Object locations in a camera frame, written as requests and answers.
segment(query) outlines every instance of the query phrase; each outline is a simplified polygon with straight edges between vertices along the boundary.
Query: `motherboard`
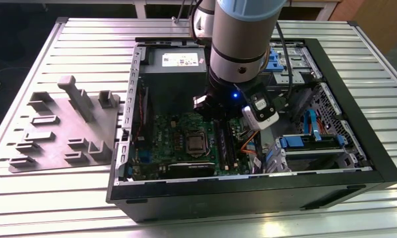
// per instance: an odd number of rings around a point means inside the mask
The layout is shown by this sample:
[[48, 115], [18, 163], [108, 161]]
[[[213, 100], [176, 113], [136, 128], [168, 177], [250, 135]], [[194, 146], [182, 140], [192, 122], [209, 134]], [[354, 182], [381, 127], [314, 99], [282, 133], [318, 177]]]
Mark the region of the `motherboard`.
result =
[[188, 173], [194, 177], [248, 174], [246, 154], [240, 152], [244, 126], [238, 119], [229, 121], [229, 128], [237, 144], [232, 167], [220, 164], [213, 122], [202, 121], [197, 113], [154, 115], [152, 146], [136, 149], [136, 180], [172, 178], [169, 171], [186, 177]]

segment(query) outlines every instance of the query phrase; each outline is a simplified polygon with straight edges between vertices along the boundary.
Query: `power supply label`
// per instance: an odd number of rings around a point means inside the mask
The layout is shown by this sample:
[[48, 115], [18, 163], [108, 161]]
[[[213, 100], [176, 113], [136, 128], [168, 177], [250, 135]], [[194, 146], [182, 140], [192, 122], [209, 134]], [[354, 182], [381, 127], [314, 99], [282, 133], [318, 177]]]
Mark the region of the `power supply label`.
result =
[[162, 67], [198, 66], [197, 53], [166, 53], [162, 55]]

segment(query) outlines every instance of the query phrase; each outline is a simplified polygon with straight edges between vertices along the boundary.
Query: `sticker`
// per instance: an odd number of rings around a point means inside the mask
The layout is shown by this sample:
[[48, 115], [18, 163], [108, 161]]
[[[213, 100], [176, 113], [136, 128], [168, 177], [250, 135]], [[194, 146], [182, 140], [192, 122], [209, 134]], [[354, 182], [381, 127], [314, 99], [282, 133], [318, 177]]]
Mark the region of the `sticker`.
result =
[[198, 66], [197, 53], [166, 53], [162, 55], [162, 67]]
[[260, 162], [260, 160], [257, 159], [257, 157], [254, 157], [254, 159], [253, 159], [253, 163], [254, 163], [254, 165], [260, 168], [261, 167], [261, 165], [262, 165], [262, 162]]

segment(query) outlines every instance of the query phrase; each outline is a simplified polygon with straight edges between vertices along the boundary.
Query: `black cable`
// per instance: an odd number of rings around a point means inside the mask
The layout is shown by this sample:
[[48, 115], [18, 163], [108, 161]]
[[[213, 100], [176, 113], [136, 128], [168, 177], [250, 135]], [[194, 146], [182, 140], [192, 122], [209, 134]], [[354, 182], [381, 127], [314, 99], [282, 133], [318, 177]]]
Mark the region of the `black cable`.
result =
[[196, 36], [196, 32], [194, 32], [194, 14], [198, 8], [198, 5], [201, 4], [202, 0], [198, 0], [198, 2], [196, 3], [194, 7], [193, 7], [193, 12], [192, 12], [192, 17], [190, 17], [190, 30], [192, 30], [192, 37], [194, 42], [197, 43], [197, 36]]
[[192, 0], [190, 7], [188, 8], [188, 15], [186, 15], [188, 17], [192, 15], [193, 3], [194, 3], [194, 0]]
[[286, 50], [284, 34], [282, 34], [282, 30], [281, 30], [278, 22], [276, 23], [276, 28], [277, 28], [280, 39], [281, 39], [282, 50], [284, 50], [284, 58], [285, 58], [285, 63], [286, 63], [286, 70], [288, 70], [288, 73], [289, 73], [289, 92], [286, 94], [286, 99], [289, 99], [290, 95], [292, 95], [292, 91], [293, 91], [293, 70], [292, 70], [289, 53], [288, 53], [288, 50]]
[[181, 4], [181, 8], [180, 8], [180, 12], [178, 12], [178, 17], [176, 19], [176, 23], [178, 23], [180, 19], [181, 19], [181, 14], [182, 14], [182, 9], [184, 9], [184, 4], [185, 4], [185, 0], [182, 0], [182, 4]]

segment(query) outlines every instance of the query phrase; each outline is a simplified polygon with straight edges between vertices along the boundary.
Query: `chip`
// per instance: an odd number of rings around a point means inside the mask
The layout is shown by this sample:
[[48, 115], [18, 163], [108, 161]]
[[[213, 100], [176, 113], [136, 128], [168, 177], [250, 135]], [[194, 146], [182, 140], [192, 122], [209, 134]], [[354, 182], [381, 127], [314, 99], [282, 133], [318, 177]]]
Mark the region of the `chip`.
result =
[[186, 134], [186, 153], [198, 157], [206, 150], [206, 139], [202, 131], [189, 132]]

